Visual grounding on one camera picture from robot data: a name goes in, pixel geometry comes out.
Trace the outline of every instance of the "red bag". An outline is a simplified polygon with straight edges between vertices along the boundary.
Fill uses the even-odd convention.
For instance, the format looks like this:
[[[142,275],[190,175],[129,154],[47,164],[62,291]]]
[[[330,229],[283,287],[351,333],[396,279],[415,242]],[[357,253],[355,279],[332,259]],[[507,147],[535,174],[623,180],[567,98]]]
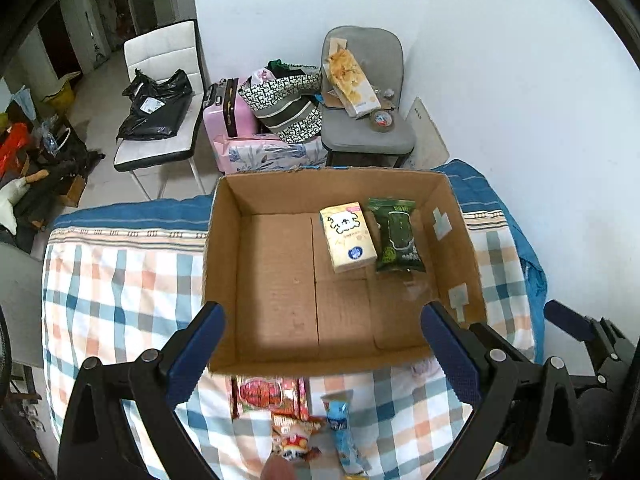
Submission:
[[[0,178],[9,168],[15,165],[15,155],[20,148],[31,142],[27,125],[15,123],[9,130],[9,136],[0,146]]]

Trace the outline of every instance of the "pink suitcase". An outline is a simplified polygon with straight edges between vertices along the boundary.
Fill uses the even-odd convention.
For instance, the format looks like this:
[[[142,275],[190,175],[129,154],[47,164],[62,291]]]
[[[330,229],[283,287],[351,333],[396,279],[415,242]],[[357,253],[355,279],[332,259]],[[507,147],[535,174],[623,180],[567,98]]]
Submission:
[[[260,132],[260,122],[238,94],[238,78],[213,83],[202,104],[204,126],[209,142],[247,139],[278,139]]]

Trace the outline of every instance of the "snack package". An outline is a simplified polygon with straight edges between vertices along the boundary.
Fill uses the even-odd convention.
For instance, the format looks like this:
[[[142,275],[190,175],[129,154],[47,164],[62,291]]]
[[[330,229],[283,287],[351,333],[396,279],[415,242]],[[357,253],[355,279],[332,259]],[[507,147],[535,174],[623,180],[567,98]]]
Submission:
[[[369,198],[369,209],[380,227],[380,245],[376,270],[421,270],[424,264],[415,247],[411,229],[411,212],[415,209],[413,200],[392,198]]]
[[[238,376],[234,380],[236,416],[253,410],[278,410],[281,413],[300,414],[298,380]]]
[[[351,426],[349,424],[349,403],[353,391],[339,392],[325,395],[322,398],[326,410],[326,421],[334,437],[335,449],[340,458],[340,464],[348,477],[365,477],[366,462],[360,455],[353,442]]]
[[[299,420],[286,413],[271,412],[271,452],[285,460],[309,462],[320,455],[317,447],[309,447],[311,436],[322,429],[323,420],[311,417],[310,420]]]
[[[298,379],[298,394],[300,396],[300,420],[309,420],[309,402],[306,398],[306,383]]]
[[[358,202],[326,207],[320,212],[334,272],[365,267],[377,254]]]
[[[349,117],[355,119],[380,109],[380,101],[353,54],[339,48],[324,63],[324,71]]]
[[[225,377],[226,390],[228,392],[229,412],[231,420],[238,418],[238,404],[236,403],[236,380],[233,377]]]

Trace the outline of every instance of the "plaid bedsheet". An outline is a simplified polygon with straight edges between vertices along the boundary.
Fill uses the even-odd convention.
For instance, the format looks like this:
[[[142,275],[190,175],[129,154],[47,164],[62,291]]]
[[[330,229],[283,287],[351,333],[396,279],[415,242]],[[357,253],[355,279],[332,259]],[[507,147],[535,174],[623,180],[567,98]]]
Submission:
[[[532,358],[534,338],[518,254],[500,210],[465,214],[476,248],[489,324]],[[47,400],[60,438],[66,404],[82,361],[112,364],[160,348],[200,308],[201,230],[74,227],[55,229],[43,276],[43,343]],[[353,389],[351,424],[370,463],[372,480],[422,480],[444,455],[470,414],[456,398],[435,359],[415,367],[310,378],[313,413],[320,397]],[[205,373],[176,413],[213,471],[225,480],[257,479],[271,449],[267,412],[231,421],[228,379]],[[125,410],[149,472],[166,478],[135,405]],[[301,479],[341,478],[330,435],[312,443],[323,454],[300,466]],[[485,471],[501,456],[495,449]]]

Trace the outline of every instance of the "black plastic bag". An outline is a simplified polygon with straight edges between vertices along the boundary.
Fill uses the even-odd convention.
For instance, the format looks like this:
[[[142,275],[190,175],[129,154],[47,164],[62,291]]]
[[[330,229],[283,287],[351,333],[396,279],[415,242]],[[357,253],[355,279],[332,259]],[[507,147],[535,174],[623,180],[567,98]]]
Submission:
[[[191,103],[191,83],[181,68],[164,83],[156,83],[140,70],[122,95],[131,99],[129,117],[116,139],[158,140],[175,137]]]

